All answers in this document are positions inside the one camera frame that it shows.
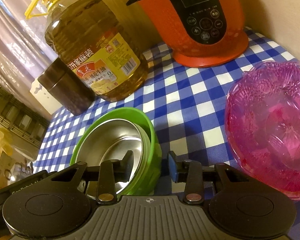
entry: stainless steel bowl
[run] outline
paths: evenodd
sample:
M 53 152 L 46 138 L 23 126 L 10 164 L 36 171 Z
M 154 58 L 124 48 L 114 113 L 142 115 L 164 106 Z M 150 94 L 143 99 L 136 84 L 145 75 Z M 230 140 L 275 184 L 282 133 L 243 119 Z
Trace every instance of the stainless steel bowl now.
M 93 129 L 79 148 L 76 162 L 86 162 L 88 166 L 99 166 L 111 159 L 121 160 L 128 150 L 133 151 L 133 168 L 129 182 L 133 179 L 143 156 L 143 142 L 139 129 L 124 119 L 111 119 Z M 129 182 L 116 183 L 117 194 Z M 87 195 L 96 197 L 97 182 L 90 182 Z

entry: pink plastic plate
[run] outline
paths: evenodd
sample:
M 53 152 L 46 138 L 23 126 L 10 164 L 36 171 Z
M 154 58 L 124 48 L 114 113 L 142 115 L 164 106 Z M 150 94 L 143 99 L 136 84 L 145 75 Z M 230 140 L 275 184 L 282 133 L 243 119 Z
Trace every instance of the pink plastic plate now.
M 230 89 L 225 128 L 250 176 L 300 200 L 300 64 L 262 62 Z

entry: orange appliance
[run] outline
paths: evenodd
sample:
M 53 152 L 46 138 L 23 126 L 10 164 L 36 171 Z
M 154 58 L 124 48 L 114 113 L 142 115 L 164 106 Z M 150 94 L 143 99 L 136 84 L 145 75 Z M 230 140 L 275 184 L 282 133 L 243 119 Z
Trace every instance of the orange appliance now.
M 136 1 L 184 66 L 221 65 L 248 46 L 239 0 L 129 0 L 127 5 Z

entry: gray ribbed panel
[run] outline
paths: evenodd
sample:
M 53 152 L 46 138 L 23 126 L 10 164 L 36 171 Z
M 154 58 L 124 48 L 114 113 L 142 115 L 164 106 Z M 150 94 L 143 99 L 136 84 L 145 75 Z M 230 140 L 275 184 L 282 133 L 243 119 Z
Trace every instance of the gray ribbed panel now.
M 14 236 L 12 240 L 21 240 Z M 200 207 L 177 196 L 123 196 L 102 206 L 78 231 L 58 240 L 235 240 L 217 229 Z

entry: yellow plastic bag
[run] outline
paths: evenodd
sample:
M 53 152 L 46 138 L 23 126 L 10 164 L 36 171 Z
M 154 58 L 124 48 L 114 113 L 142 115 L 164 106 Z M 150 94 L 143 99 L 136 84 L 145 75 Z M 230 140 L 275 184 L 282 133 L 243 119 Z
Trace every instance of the yellow plastic bag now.
M 0 154 L 4 151 L 8 156 L 12 155 L 12 136 L 5 128 L 0 128 Z

